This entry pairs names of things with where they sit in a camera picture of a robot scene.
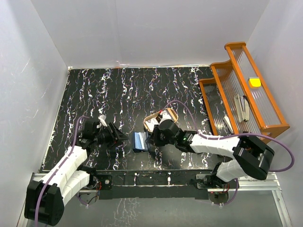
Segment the blue leather card holder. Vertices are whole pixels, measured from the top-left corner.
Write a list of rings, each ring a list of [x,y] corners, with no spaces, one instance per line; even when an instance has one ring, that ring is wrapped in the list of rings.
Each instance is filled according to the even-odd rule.
[[[147,143],[149,138],[149,133],[147,131],[143,132],[133,132],[133,151],[135,153],[148,152],[150,151],[151,145]]]

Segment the beige oval card tray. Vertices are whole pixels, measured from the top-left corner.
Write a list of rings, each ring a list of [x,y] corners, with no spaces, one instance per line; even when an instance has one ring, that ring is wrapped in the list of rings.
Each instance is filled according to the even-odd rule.
[[[148,132],[153,132],[154,126],[159,125],[162,119],[164,120],[169,119],[172,120],[173,122],[176,122],[178,120],[178,115],[173,109],[165,108],[152,115],[145,117],[143,120],[144,128]]]

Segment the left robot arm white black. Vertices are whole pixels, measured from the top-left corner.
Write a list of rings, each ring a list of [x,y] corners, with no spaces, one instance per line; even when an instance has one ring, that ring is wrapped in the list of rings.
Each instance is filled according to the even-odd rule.
[[[31,180],[27,186],[24,217],[36,224],[57,225],[65,206],[80,189],[92,189],[98,183],[96,169],[83,164],[92,149],[100,145],[116,147],[127,139],[112,122],[86,118],[82,127],[77,122],[72,144],[61,160],[40,180]]]

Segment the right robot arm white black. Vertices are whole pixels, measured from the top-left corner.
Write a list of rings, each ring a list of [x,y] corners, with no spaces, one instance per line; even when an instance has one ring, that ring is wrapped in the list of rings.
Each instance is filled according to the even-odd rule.
[[[155,125],[146,142],[156,147],[174,145],[182,152],[211,153],[231,158],[228,162],[218,163],[211,175],[204,179],[205,184],[218,188],[244,176],[265,180],[275,154],[272,148],[252,134],[232,135],[227,139],[207,136],[197,131],[184,131],[172,120]]]

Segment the stack of credit cards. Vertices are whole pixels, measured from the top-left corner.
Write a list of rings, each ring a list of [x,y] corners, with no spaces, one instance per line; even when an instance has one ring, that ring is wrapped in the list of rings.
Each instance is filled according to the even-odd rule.
[[[158,124],[159,124],[159,122],[157,121],[156,118],[150,118],[146,121],[146,125],[147,125],[147,128],[149,131],[153,131],[154,126],[158,125]]]

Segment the white item on lower shelf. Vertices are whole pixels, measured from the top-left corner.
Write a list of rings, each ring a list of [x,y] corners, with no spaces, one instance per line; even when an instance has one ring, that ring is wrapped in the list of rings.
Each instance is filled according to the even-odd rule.
[[[223,117],[223,120],[224,120],[224,122],[225,122],[227,128],[229,129],[229,131],[230,131],[231,133],[233,133],[233,128],[232,128],[232,125],[231,125],[231,122],[230,122],[229,117],[226,115],[226,116]]]

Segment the orange wooden tiered shelf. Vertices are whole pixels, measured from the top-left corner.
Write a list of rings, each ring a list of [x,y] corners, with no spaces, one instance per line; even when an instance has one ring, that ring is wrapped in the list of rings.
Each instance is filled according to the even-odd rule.
[[[223,117],[228,116],[233,134],[251,132],[276,138],[287,129],[286,122],[245,42],[227,43],[229,59],[210,65],[212,77],[201,79],[202,92],[213,135],[232,134]],[[249,87],[249,77],[259,77],[262,86]],[[239,122],[234,96],[246,96],[250,106],[249,121]]]

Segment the yellow sticky note block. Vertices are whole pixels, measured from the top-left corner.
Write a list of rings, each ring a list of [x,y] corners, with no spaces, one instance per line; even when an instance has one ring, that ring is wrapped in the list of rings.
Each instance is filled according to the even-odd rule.
[[[249,87],[252,89],[259,88],[262,86],[261,80],[259,77],[249,77],[248,84],[249,84]]]

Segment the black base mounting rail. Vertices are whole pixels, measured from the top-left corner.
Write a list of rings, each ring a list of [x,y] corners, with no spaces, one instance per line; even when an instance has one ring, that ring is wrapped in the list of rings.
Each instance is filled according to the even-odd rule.
[[[235,180],[206,184],[208,170],[98,170],[92,185],[81,193],[95,193],[100,200],[122,198],[194,198],[207,200],[211,191],[230,192]]]

